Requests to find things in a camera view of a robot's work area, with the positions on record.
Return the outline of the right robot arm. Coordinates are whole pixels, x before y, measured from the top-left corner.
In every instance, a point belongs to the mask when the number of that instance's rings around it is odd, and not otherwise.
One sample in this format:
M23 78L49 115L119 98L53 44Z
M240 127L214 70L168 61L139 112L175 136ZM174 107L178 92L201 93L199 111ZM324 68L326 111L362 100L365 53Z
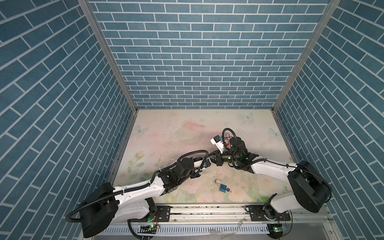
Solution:
M221 166L231 163L235 169L265 175L283 181L291 186L287 193L273 193L264 203L263 211L269 219L278 214L303 208L317 213L331 199L332 188L316 169L306 161L298 164L279 163L257 154L249 153L244 142L228 148L222 141L211 139L218 150L213 152L213 163Z

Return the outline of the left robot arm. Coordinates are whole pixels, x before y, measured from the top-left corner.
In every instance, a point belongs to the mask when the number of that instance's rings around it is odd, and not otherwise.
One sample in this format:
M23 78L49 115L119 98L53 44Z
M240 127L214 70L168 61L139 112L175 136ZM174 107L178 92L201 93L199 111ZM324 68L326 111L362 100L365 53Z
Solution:
M79 205L84 238L101 233L111 223L153 219L158 210L155 197L175 191L187 179L198 178L210 165L210 159L184 158L138 184L113 187L105 183L99 186Z

